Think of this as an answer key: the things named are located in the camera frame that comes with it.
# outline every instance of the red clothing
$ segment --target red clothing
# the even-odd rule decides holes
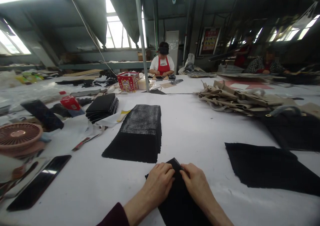
[[[162,66],[160,65],[160,56],[159,56],[159,66],[158,66],[158,71],[160,72],[160,75],[163,75],[163,73],[166,73],[170,70],[170,66],[169,66],[169,62],[168,62],[168,58],[166,57],[167,60],[167,65],[166,66]]]
[[[263,73],[263,71],[265,71],[265,70],[270,71],[270,67],[271,67],[271,62],[270,62],[270,63],[268,63],[268,64],[264,64],[264,69],[258,69],[258,70],[256,71],[256,73],[258,73],[258,74],[262,74],[262,73]]]
[[[120,203],[117,203],[97,226],[130,226]]]
[[[251,51],[251,45],[246,45],[242,48],[240,48],[240,50],[238,52],[245,52],[248,51],[248,53],[246,53],[245,55],[238,55],[236,57],[236,60],[234,61],[234,65],[244,68],[244,63],[246,61],[246,59],[248,58],[250,51]]]

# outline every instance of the poster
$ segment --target poster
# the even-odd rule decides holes
[[[204,28],[202,46],[199,55],[211,55],[214,53],[219,39],[220,28]]]

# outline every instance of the red apron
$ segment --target red apron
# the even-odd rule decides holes
[[[235,66],[245,68],[244,63],[246,62],[248,55],[250,54],[251,45],[244,46],[239,50],[239,52],[245,52],[245,51],[248,51],[248,53],[245,55],[238,55],[236,57],[236,60],[234,61]]]
[[[166,58],[167,60],[167,65],[166,66],[161,66],[160,65],[160,56],[159,56],[159,65],[158,65],[158,71],[160,72],[160,75],[163,75],[163,73],[168,72],[170,70],[169,62],[168,62],[168,57]]]

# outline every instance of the decorative box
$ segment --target decorative box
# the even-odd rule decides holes
[[[139,73],[137,72],[123,72],[117,75],[119,81],[119,87],[125,92],[135,92],[139,89]]]

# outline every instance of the patterned jacket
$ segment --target patterned jacket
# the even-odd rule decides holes
[[[259,57],[249,64],[248,68],[244,71],[244,73],[259,73],[259,71],[263,70],[264,67],[264,59],[263,57]],[[270,73],[283,73],[286,69],[282,67],[279,62],[272,62],[270,66]]]

